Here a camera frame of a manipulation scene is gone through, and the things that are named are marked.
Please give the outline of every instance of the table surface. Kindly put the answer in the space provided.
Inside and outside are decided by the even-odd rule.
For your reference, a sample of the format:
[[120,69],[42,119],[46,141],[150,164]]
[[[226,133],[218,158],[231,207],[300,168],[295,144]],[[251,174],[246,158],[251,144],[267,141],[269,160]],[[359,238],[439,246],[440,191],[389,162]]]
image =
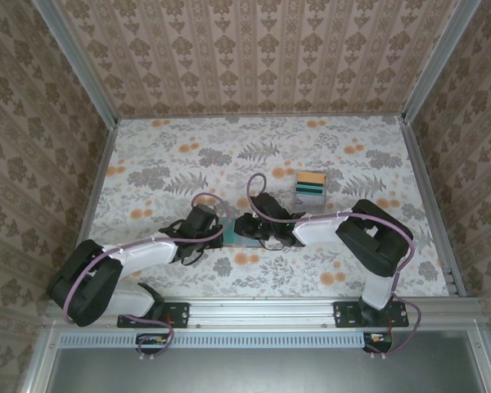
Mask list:
[[[214,192],[235,217],[250,211],[246,182],[291,206],[296,174],[327,175],[327,211],[367,198],[408,226],[417,253],[402,296],[448,294],[399,118],[395,116],[226,117],[121,120],[90,238],[123,244],[187,217],[198,192]],[[216,200],[204,198],[224,216]],[[156,265],[126,278],[163,296],[360,296],[365,268],[341,242],[283,251],[207,251],[192,266]]]

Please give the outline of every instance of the motor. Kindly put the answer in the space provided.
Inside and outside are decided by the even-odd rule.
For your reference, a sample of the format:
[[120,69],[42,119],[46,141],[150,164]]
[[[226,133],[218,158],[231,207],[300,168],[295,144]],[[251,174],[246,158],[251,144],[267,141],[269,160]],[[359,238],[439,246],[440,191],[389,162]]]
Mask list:
[[[196,205],[192,208],[191,213],[186,219],[179,219],[168,227],[159,229],[159,232],[165,233],[169,237],[180,237],[186,239],[201,239],[204,237],[210,237],[222,229],[222,225],[218,224],[218,216],[216,212],[206,205]],[[178,246],[176,255],[173,258],[173,262],[178,260],[184,266],[189,266],[197,262],[205,250],[223,247],[223,235],[215,238],[210,242],[202,243],[183,243],[175,242]],[[193,252],[199,253],[199,255],[189,262],[184,262],[189,258]]]
[[[305,214],[296,213],[290,215],[275,198],[266,192],[261,192],[258,196],[251,197],[251,199],[262,213],[274,219],[299,219]],[[302,247],[304,245],[293,235],[294,227],[294,224],[277,224],[260,217],[254,217],[251,213],[245,213],[236,219],[234,231],[238,235],[258,240],[262,244],[273,236],[284,247]]]

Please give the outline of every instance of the aluminum frame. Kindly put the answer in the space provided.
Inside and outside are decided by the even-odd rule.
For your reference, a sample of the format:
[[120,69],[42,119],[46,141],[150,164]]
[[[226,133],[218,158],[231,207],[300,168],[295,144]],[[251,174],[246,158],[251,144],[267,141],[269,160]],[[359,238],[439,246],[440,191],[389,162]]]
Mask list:
[[[62,349],[134,349],[138,332],[62,332]],[[175,349],[359,348],[363,332],[184,332],[174,333]],[[155,345],[142,344],[142,348]]]
[[95,219],[95,212],[97,211],[98,201],[100,200],[101,189],[106,179],[107,169],[109,167],[109,161],[115,149],[116,137],[118,136],[118,126],[110,129],[107,134],[106,145],[102,152],[100,164],[98,165],[97,176],[95,182],[92,185],[91,195],[89,196],[88,207],[83,215],[82,225],[80,226],[79,236],[76,240],[76,245],[86,240],[91,232],[92,222]]
[[466,296],[466,288],[464,287],[464,282],[462,281],[462,276],[460,275],[460,270],[458,269],[451,243],[449,242],[448,233],[445,231],[444,221],[442,220],[439,206],[436,203],[435,193],[433,192],[429,175],[427,174],[426,165],[422,159],[417,137],[410,123],[402,122],[400,127],[402,128],[403,140],[408,149],[409,160],[411,161],[412,171],[415,174],[418,191],[420,192],[424,209],[426,210],[426,218],[433,234],[433,243],[435,244],[436,252],[442,264],[445,264],[450,269],[458,295]]
[[[335,301],[355,298],[300,298],[300,299],[214,299],[168,298],[167,301],[186,301],[191,304],[190,320],[182,332],[370,332],[378,329],[337,328],[333,318]],[[484,388],[491,393],[491,342],[488,342],[486,322],[478,299],[471,297],[408,298],[422,311],[421,331],[465,331],[473,347],[476,364]],[[412,307],[407,307],[410,331],[417,318]],[[150,329],[118,329],[115,318],[101,318],[87,327],[67,325],[61,309],[52,304],[47,309],[43,331],[25,379],[23,393],[39,393],[47,389],[60,336],[65,332],[149,332]]]

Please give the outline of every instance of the cable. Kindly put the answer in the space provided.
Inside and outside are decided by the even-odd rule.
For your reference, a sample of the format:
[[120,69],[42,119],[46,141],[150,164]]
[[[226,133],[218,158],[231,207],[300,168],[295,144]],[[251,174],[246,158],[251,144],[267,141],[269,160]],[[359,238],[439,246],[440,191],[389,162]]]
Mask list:
[[194,260],[192,260],[191,262],[187,262],[186,264],[183,263],[183,261],[185,260],[185,258],[182,258],[182,260],[180,261],[180,264],[182,266],[191,266],[192,264],[195,264],[204,255],[204,250],[199,251],[198,253],[199,253],[199,255]]
[[[255,178],[257,178],[257,177],[261,177],[262,180],[264,181],[264,185],[262,186],[262,190],[260,192],[264,192],[265,191],[265,188],[268,185],[268,179],[266,178],[265,174],[256,173],[256,174],[253,174],[253,176],[251,176],[250,179],[249,179],[249,181],[247,182],[246,193],[247,193],[247,200],[249,201],[249,204],[251,206],[251,209],[259,217],[262,217],[263,219],[266,219],[266,220],[271,221],[271,222],[274,222],[274,223],[279,223],[279,224],[296,224],[296,223],[301,223],[301,222],[304,222],[304,221],[306,221],[306,222],[307,221],[314,221],[314,220],[317,220],[317,219],[333,219],[333,218],[339,218],[339,217],[356,217],[358,219],[368,219],[370,221],[373,221],[373,222],[376,222],[376,223],[385,225],[387,228],[393,229],[396,233],[398,233],[400,236],[402,236],[405,239],[405,241],[409,245],[409,254],[408,254],[407,258],[404,260],[404,262],[402,264],[400,264],[400,266],[397,267],[397,269],[396,269],[396,273],[394,275],[394,280],[393,280],[393,285],[391,286],[391,294],[398,301],[402,301],[404,304],[410,305],[411,307],[413,307],[417,311],[418,318],[417,318],[417,321],[415,322],[415,325],[413,326],[413,328],[411,330],[411,334],[408,336],[408,338],[406,339],[406,341],[403,342],[400,346],[396,347],[395,349],[387,352],[385,355],[392,355],[392,354],[395,354],[395,353],[401,351],[402,348],[404,348],[405,345],[416,334],[416,332],[418,330],[418,327],[420,326],[421,319],[422,319],[422,314],[421,314],[420,308],[418,308],[417,305],[413,304],[412,302],[410,302],[408,300],[404,300],[403,298],[401,298],[400,296],[398,296],[395,293],[396,287],[399,284],[400,272],[403,270],[403,268],[405,268],[408,265],[409,262],[411,262],[412,257],[415,255],[415,243],[413,242],[413,240],[401,228],[399,228],[395,224],[393,224],[393,223],[391,223],[391,222],[389,222],[389,221],[387,221],[385,219],[381,219],[380,217],[375,217],[375,216],[372,216],[372,215],[365,215],[365,214],[362,214],[362,213],[354,213],[353,211],[340,211],[340,212],[337,212],[337,213],[330,213],[330,214],[325,214],[325,215],[314,215],[314,216],[311,216],[311,217],[305,217],[305,218],[301,218],[301,219],[275,219],[273,217],[269,217],[268,215],[265,215],[264,213],[262,213],[255,206],[255,204],[253,202],[253,199],[251,198],[251,192],[250,192],[251,184],[253,183],[253,180],[255,180]],[[373,348],[371,346],[368,346],[368,347],[370,349],[374,350],[375,352],[380,353],[379,350],[376,350],[375,348]]]
[[69,318],[69,306],[71,304],[71,301],[73,300],[73,296],[74,296],[76,290],[78,289],[80,283],[88,275],[88,273],[91,271],[91,269],[94,268],[98,263],[100,263],[100,261],[102,261],[105,257],[107,257],[109,255],[113,255],[117,252],[119,252],[121,254],[122,252],[124,252],[124,250],[129,250],[129,249],[134,248],[134,247],[143,246],[143,245],[148,244],[148,243],[155,243],[155,242],[203,243],[203,242],[210,242],[211,240],[219,237],[227,229],[227,226],[231,223],[231,213],[229,211],[229,208],[220,196],[214,195],[210,192],[201,192],[199,194],[196,194],[193,197],[193,199],[191,200],[191,207],[194,207],[196,204],[195,200],[198,197],[202,197],[202,196],[213,197],[223,205],[223,208],[226,210],[226,223],[223,225],[222,229],[220,229],[218,232],[216,232],[212,236],[204,237],[201,239],[182,239],[182,238],[172,238],[172,237],[158,237],[158,238],[150,237],[148,239],[143,239],[143,240],[139,240],[137,242],[128,243],[126,245],[112,248],[111,250],[102,252],[99,256],[97,256],[95,259],[93,259],[85,267],[85,269],[82,271],[82,273],[80,273],[80,275],[76,278],[76,281],[74,282],[69,293],[67,294],[67,297],[65,298],[65,302],[64,302],[64,307],[62,307],[62,309],[64,311],[64,320],[69,324],[73,323],[73,321]]
[[391,317],[388,318],[390,321],[390,328],[387,329],[387,334],[391,337],[391,340],[393,340],[393,321],[391,321]]
[[[125,318],[127,319],[130,319],[134,322],[139,322],[139,323],[149,323],[151,325],[158,325],[158,326],[161,326],[163,328],[167,328],[169,330],[169,339],[168,341],[165,343],[165,345],[158,351],[156,352],[155,354],[153,354],[152,356],[160,356],[162,355],[170,346],[171,344],[173,343],[173,339],[174,339],[174,329],[171,325],[169,325],[168,323],[165,323],[165,322],[161,322],[161,321],[155,321],[155,320],[152,320],[152,319],[144,319],[144,318],[137,318],[133,315],[124,315]],[[142,352],[142,343],[144,341],[147,341],[149,340],[149,336],[147,337],[144,337],[142,338],[139,342],[138,342],[138,347],[137,347],[137,351],[138,353],[140,354],[140,359],[143,359],[146,354],[144,354]]]

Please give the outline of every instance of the purple cable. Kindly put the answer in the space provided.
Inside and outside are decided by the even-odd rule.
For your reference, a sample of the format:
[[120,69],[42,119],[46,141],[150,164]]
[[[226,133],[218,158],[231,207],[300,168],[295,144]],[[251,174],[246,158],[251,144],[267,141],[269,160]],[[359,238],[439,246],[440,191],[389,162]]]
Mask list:
[[257,173],[257,174],[254,174],[253,176],[251,176],[250,179],[249,179],[249,181],[247,182],[246,192],[247,192],[247,200],[249,201],[249,204],[251,206],[251,209],[259,217],[262,217],[263,219],[266,219],[268,221],[272,221],[274,223],[279,223],[279,224],[296,224],[296,223],[302,223],[304,221],[305,222],[307,222],[307,221],[314,221],[314,220],[317,220],[317,219],[333,219],[333,218],[339,218],[339,217],[356,217],[358,219],[368,219],[370,221],[373,221],[373,222],[376,222],[376,223],[385,225],[386,227],[393,229],[396,233],[398,233],[400,236],[402,236],[405,239],[405,241],[409,245],[409,254],[408,254],[408,257],[404,260],[404,262],[402,264],[400,264],[400,266],[396,269],[396,274],[394,275],[393,285],[391,286],[391,293],[394,295],[394,297],[397,300],[402,301],[406,305],[410,305],[411,307],[413,307],[417,311],[418,317],[417,317],[417,321],[415,322],[415,325],[413,326],[413,328],[411,330],[411,334],[408,336],[408,338],[406,339],[406,341],[403,342],[400,346],[398,346],[394,350],[391,350],[390,352],[388,352],[385,355],[386,356],[387,355],[392,355],[394,353],[399,352],[402,348],[404,348],[405,345],[416,334],[416,332],[418,330],[418,327],[420,326],[420,321],[422,319],[421,311],[420,311],[420,309],[418,308],[417,305],[414,305],[412,302],[410,302],[408,300],[404,300],[403,298],[399,297],[394,292],[396,290],[397,285],[399,284],[400,272],[403,270],[403,268],[406,267],[406,265],[412,260],[412,257],[415,255],[415,243],[412,241],[412,239],[401,228],[397,227],[395,224],[393,224],[393,223],[391,223],[391,222],[389,222],[389,221],[387,221],[385,219],[381,219],[380,217],[375,217],[373,215],[365,215],[365,214],[362,214],[362,213],[354,213],[352,211],[341,211],[341,212],[338,212],[338,213],[330,213],[330,214],[326,214],[326,215],[314,215],[314,216],[305,217],[305,218],[301,218],[301,219],[275,219],[273,217],[269,217],[268,215],[265,215],[264,213],[262,213],[255,206],[253,200],[251,199],[251,192],[250,192],[251,184],[253,183],[253,180],[256,177],[258,177],[258,176],[261,177],[264,180],[264,185],[262,186],[262,190],[260,192],[264,192],[265,191],[265,188],[268,185],[268,179],[265,177],[265,174]]
[[73,286],[71,287],[69,293],[67,294],[67,297],[65,298],[64,302],[64,307],[62,308],[64,311],[64,320],[72,324],[73,321],[69,318],[69,306],[71,304],[71,301],[73,300],[73,296],[78,289],[80,283],[83,281],[85,276],[88,275],[88,273],[91,271],[92,268],[94,268],[101,260],[103,260],[106,256],[115,254],[117,252],[123,252],[124,250],[128,250],[134,247],[138,246],[143,246],[148,243],[154,243],[154,242],[183,242],[183,243],[203,243],[203,242],[210,242],[213,239],[216,239],[218,236],[220,236],[227,228],[227,226],[231,223],[231,214],[229,212],[229,207],[227,206],[226,202],[220,197],[216,196],[214,194],[211,194],[210,192],[201,192],[200,194],[196,194],[192,201],[191,201],[191,206],[194,206],[196,203],[196,199],[198,197],[207,195],[209,197],[215,198],[218,202],[220,202],[223,205],[223,208],[226,210],[226,223],[223,225],[222,229],[220,229],[218,232],[216,232],[214,235],[209,236],[209,237],[204,237],[202,239],[182,239],[182,238],[171,238],[171,237],[158,237],[158,238],[148,238],[144,240],[139,240],[137,242],[129,243],[124,246],[116,247],[111,250],[102,252],[99,256],[97,256],[94,260],[92,260],[86,268],[82,271],[82,273],[76,278],[76,281],[74,282]]
[[[153,356],[160,356],[162,355],[170,346],[171,344],[173,344],[173,339],[174,339],[174,329],[171,325],[169,325],[168,323],[165,323],[165,322],[161,322],[161,321],[153,321],[151,319],[144,319],[144,318],[137,318],[137,317],[134,317],[132,315],[124,315],[125,318],[127,319],[130,319],[134,322],[139,322],[139,323],[149,323],[151,325],[157,325],[157,326],[161,326],[163,328],[167,328],[169,330],[169,339],[168,341],[165,343],[165,345],[158,351],[156,352],[155,354],[153,354]],[[144,341],[147,341],[149,340],[150,337],[145,337],[145,338],[142,338],[139,342],[138,342],[138,348],[137,348],[137,351],[138,353],[141,355],[141,356],[145,356],[145,354],[142,352],[142,344]]]

